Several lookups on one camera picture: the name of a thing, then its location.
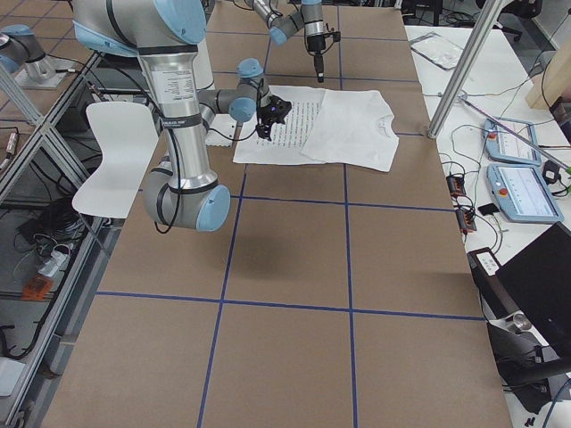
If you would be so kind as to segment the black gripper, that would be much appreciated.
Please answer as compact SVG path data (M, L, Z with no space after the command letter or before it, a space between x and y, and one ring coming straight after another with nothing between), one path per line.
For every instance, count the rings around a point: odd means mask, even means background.
M313 55L314 70L319 83L325 81L325 67L323 53L326 50L326 37L324 34L306 36L304 38L306 51Z
M276 106L266 106L256 112L257 124L255 127L258 137L265 137L267 141L272 141L271 132L273 125L281 122L280 111Z

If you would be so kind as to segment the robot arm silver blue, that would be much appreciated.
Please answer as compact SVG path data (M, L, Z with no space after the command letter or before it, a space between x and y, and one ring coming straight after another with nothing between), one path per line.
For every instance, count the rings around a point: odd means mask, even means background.
M244 1L244 6L233 1L233 5L257 13L265 22L271 40L283 45L288 39L303 31L306 52L313 58L317 81L323 83L325 70L323 55L326 52L326 23L321 1L301 1L301 5L288 15L276 9L270 1Z
M141 66L168 141L168 158L152 169L144 191L156 229L218 230L229 213L230 192L209 163L205 139L213 118L256 118L255 133L269 139L292 104L271 93L253 58L239 63L236 89L198 90L194 61L207 25L200 1L76 1L73 23L85 47L135 57Z

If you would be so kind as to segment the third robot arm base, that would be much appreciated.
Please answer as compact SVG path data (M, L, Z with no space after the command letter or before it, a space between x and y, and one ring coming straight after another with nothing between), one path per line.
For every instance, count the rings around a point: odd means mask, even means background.
M1 28L1 65L16 73L16 83L27 89L55 89L75 71L73 60L49 57L30 27L14 24Z

